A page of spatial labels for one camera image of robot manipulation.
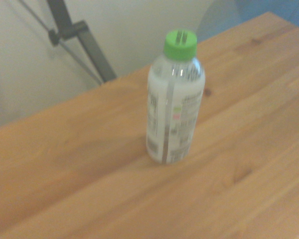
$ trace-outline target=white wall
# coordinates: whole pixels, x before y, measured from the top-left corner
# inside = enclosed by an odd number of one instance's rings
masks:
[[[49,26],[43,0],[25,0]],[[196,31],[213,0],[67,0],[73,22],[86,20],[115,72],[149,64],[174,28]],[[67,41],[93,69],[78,41]],[[72,98],[96,84],[16,0],[0,0],[0,125]]]

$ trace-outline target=wooden table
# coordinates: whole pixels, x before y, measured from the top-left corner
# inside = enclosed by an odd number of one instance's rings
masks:
[[[201,42],[189,155],[146,152],[145,67],[0,128],[0,239],[299,239],[299,28]]]

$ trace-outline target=wood knot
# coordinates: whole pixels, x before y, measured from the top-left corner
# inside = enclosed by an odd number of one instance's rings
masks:
[[[204,95],[205,96],[211,96],[211,90],[209,88],[205,88]]]
[[[260,45],[261,44],[261,40],[257,40],[257,39],[251,39],[251,44],[254,46]]]

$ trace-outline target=bottle cap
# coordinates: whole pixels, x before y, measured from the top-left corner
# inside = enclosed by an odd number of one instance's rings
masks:
[[[189,30],[175,30],[167,34],[164,54],[167,58],[177,61],[187,61],[196,56],[197,37]]]

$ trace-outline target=metal stand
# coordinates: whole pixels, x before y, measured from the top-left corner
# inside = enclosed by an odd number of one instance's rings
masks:
[[[52,44],[56,46],[59,44],[60,39],[67,40],[77,36],[103,81],[115,79],[116,75],[112,67],[107,62],[86,22],[80,21],[72,24],[64,0],[47,0],[47,2],[59,30],[58,33],[55,30],[49,31],[49,38]]]

